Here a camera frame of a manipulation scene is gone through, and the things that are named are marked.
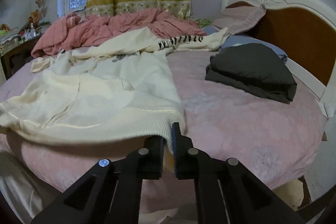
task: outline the wooden nightstand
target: wooden nightstand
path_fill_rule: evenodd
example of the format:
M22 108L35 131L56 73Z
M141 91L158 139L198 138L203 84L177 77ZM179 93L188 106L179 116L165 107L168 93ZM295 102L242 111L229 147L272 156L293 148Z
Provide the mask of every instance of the wooden nightstand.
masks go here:
M33 39L28 40L22 44L19 44L14 39L12 39L0 46L1 65L6 79L9 79L12 76L11 58L24 51L31 52L40 37L41 36L34 37Z

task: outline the dark gray folded clothes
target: dark gray folded clothes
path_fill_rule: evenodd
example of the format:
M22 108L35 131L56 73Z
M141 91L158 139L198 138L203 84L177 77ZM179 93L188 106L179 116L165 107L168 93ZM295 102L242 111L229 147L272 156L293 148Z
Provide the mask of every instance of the dark gray folded clothes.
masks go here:
M293 101L296 82L277 54L262 44L223 49L211 56L205 79L283 103Z

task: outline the blue pillow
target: blue pillow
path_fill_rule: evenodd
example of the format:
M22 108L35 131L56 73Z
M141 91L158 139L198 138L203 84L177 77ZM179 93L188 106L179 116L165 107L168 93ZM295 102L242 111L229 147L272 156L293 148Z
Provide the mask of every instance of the blue pillow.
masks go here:
M280 49L279 47L277 47L277 46L275 46L271 43L267 43L265 41L255 39L253 37L249 37L247 35L231 35L231 36L229 36L225 40L224 44L221 46L221 49L232 47L232 46L240 46L240 45L250 44L250 43L263 44L263 45L271 48L278 55L278 57L280 57L283 61L287 60L288 55L282 49Z
M204 27L203 31L205 31L207 33L207 35L210 35L214 32L218 32L212 25Z

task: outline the bed frame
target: bed frame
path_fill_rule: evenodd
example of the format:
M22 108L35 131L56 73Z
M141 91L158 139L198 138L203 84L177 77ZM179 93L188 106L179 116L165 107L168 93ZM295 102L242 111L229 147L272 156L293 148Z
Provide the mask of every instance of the bed frame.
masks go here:
M323 103L336 110L336 12L319 0L227 0L223 7L265 5L265 17L248 32L289 56L289 70Z

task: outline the brown headboard panel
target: brown headboard panel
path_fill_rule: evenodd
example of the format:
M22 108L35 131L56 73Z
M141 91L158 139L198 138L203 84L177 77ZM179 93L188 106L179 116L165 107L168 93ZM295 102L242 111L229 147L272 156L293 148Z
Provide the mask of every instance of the brown headboard panel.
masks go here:
M239 1L228 8L243 5L251 6ZM325 86L328 84L336 58L336 32L314 13L298 7L267 10L248 35L280 47Z

